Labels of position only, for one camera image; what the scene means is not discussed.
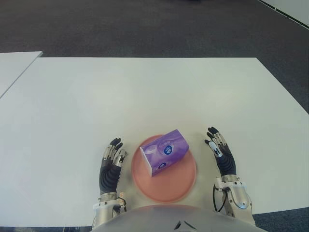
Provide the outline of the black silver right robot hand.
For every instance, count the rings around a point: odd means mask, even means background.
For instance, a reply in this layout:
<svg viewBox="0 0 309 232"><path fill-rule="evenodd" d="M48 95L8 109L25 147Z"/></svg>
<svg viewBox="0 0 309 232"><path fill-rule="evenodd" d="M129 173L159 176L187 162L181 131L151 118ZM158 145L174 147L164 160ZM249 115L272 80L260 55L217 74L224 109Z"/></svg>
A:
<svg viewBox="0 0 309 232"><path fill-rule="evenodd" d="M234 157L222 134L215 127L210 127L206 135L210 140L205 140L205 143L213 151L221 176L237 175Z"/></svg>

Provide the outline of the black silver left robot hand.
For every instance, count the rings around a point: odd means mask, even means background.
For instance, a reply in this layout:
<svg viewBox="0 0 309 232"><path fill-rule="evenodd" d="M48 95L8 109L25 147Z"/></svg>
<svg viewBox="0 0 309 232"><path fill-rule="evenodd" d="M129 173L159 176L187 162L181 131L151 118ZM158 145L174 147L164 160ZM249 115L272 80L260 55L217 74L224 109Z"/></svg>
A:
<svg viewBox="0 0 309 232"><path fill-rule="evenodd" d="M104 151L99 172L101 195L116 192L121 169L127 157L127 151L122 149L122 146L121 138L115 138Z"/></svg>

